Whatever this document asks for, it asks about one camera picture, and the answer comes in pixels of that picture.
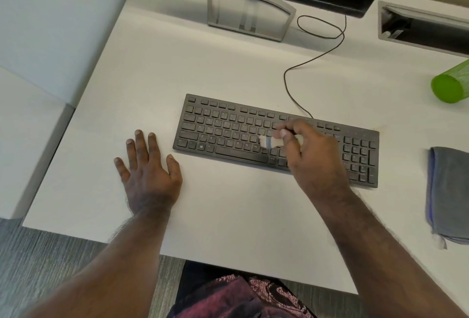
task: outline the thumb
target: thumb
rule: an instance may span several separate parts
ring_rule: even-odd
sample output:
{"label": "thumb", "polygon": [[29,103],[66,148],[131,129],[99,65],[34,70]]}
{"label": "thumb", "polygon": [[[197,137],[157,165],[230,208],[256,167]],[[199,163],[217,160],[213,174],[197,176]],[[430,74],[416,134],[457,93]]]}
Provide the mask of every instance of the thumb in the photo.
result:
{"label": "thumb", "polygon": [[166,165],[168,166],[168,173],[171,179],[177,179],[182,182],[181,168],[179,167],[179,162],[169,154],[166,157]]}
{"label": "thumb", "polygon": [[300,143],[298,143],[292,132],[282,129],[280,130],[280,136],[283,139],[283,148],[287,153],[288,163],[293,165],[301,160]]}

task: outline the monitor stand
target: monitor stand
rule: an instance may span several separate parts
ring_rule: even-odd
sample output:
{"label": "monitor stand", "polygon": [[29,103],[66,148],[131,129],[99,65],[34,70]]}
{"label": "monitor stand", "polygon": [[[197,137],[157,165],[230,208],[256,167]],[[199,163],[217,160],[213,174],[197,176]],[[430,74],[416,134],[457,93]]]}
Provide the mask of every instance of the monitor stand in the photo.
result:
{"label": "monitor stand", "polygon": [[207,23],[281,42],[296,9],[282,0],[208,0]]}

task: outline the gray cloth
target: gray cloth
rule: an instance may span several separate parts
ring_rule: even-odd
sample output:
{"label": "gray cloth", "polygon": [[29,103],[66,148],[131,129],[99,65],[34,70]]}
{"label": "gray cloth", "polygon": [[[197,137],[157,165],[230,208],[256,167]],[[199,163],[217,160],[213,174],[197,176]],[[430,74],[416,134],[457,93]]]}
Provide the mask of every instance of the gray cloth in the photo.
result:
{"label": "gray cloth", "polygon": [[431,148],[427,192],[426,216],[433,232],[469,244],[469,154]]}

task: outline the space bar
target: space bar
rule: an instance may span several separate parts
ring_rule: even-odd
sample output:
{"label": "space bar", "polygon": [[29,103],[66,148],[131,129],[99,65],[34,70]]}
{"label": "space bar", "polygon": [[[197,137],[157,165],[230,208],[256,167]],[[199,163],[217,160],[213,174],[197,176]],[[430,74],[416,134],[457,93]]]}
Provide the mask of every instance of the space bar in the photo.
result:
{"label": "space bar", "polygon": [[252,152],[227,149],[227,148],[222,148],[221,146],[217,146],[217,148],[215,149],[215,154],[242,158],[244,160],[262,162],[264,164],[266,164],[267,161],[269,161],[269,157],[267,155],[253,154]]}

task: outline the white brush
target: white brush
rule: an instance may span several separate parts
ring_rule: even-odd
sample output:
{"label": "white brush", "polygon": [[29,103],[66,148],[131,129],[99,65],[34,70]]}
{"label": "white brush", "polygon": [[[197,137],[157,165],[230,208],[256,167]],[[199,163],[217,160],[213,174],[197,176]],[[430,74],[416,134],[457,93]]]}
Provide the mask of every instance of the white brush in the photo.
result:
{"label": "white brush", "polygon": [[[295,135],[298,143],[300,146],[303,145],[303,135]],[[283,139],[276,139],[271,136],[260,135],[259,136],[260,145],[264,149],[272,149],[276,148],[277,146],[283,146]]]}

